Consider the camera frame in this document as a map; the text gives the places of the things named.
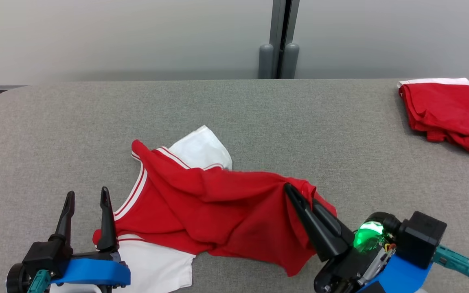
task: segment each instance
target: gray table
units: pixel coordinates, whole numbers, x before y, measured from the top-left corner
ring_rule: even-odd
[[[119,206],[138,175],[130,144],[169,146],[206,124],[238,170],[307,178],[356,228],[374,211],[414,210],[448,223],[443,244],[469,256],[469,154],[407,126],[396,80],[62,83],[0,95],[0,292],[10,266],[53,232],[77,195],[72,246],[93,249],[100,188]],[[322,264],[298,276],[267,263],[202,254],[182,292],[312,292]],[[430,293],[469,291],[439,266]]]

